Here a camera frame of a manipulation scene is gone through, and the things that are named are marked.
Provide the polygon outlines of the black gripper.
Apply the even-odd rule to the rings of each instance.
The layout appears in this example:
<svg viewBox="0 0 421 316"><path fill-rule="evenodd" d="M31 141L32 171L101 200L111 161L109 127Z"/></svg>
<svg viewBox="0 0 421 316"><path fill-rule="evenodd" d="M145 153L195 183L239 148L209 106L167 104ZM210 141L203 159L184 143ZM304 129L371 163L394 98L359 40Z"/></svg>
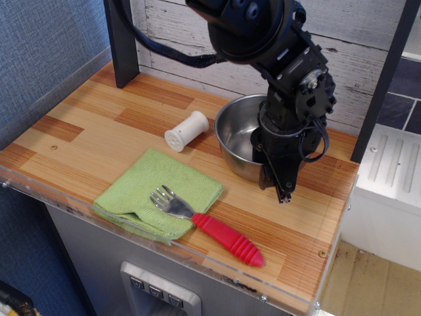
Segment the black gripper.
<svg viewBox="0 0 421 316"><path fill-rule="evenodd" d="M251 134L252 161L260 164L259 187L276 187L279 203L289 203L299 171L320 160L315 151L324 141L324 117L291 130L280 130L266 116L258 115L259 127Z"/></svg>

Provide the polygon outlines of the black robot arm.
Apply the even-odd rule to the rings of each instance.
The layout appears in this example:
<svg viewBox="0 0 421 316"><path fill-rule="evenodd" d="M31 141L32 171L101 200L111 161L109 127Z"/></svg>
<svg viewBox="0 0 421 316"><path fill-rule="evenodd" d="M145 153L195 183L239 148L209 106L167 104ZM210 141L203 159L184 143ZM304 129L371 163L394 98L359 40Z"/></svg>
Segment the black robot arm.
<svg viewBox="0 0 421 316"><path fill-rule="evenodd" d="M303 30L296 1L188 1L208 24L210 42L225 60L250 65L268 82L251 134L262 165L261 189L275 187L280 203L295 191L300 168L328 147L326 117L336 103L335 82L320 46Z"/></svg>

